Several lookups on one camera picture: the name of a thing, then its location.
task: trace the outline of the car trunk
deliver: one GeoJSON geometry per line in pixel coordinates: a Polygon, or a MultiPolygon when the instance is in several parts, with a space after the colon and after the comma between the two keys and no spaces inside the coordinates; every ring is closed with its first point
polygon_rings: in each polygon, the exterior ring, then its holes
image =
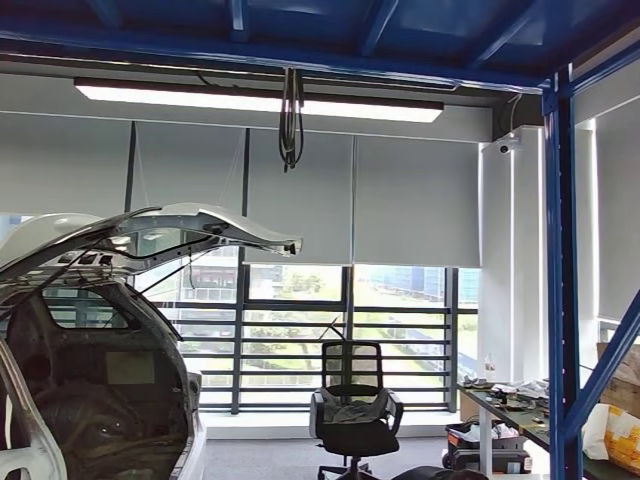
{"type": "Polygon", "coordinates": [[[118,302],[130,295],[47,289],[8,318],[7,344],[70,480],[168,479],[192,432],[174,338],[140,299],[118,302]]]}

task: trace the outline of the gray floor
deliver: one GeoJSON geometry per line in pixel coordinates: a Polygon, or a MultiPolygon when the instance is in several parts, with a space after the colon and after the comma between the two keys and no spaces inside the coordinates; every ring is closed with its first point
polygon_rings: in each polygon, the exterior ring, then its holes
{"type": "MultiPolygon", "coordinates": [[[[205,480],[315,480],[319,465],[342,465],[342,458],[313,440],[210,440],[205,480]]],[[[440,465],[445,438],[400,439],[400,451],[368,459],[382,480],[418,465],[440,465]]]]}

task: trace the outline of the black cable bundle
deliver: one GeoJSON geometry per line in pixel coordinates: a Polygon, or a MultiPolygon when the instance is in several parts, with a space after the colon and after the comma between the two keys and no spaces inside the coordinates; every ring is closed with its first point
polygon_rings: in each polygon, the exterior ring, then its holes
{"type": "Polygon", "coordinates": [[[280,157],[285,162],[285,173],[290,168],[295,168],[304,148],[304,129],[302,125],[302,107],[303,106],[304,90],[302,76],[293,68],[285,69],[278,132],[280,157]],[[296,129],[298,122],[300,122],[300,141],[300,150],[296,152],[296,129]]]}

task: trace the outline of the bottle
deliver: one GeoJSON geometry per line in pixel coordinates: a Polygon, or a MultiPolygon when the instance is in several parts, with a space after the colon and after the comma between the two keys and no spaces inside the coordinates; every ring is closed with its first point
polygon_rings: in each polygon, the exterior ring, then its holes
{"type": "Polygon", "coordinates": [[[495,383],[496,381],[496,364],[494,363],[491,353],[485,357],[485,378],[488,383],[495,383]]]}

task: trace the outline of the white car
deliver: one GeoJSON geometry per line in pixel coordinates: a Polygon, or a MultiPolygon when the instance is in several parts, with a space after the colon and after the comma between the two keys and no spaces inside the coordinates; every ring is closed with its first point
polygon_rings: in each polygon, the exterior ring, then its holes
{"type": "Polygon", "coordinates": [[[200,374],[125,280],[227,245],[294,255],[302,241],[199,204],[13,230],[0,245],[0,479],[202,478],[200,374]]]}

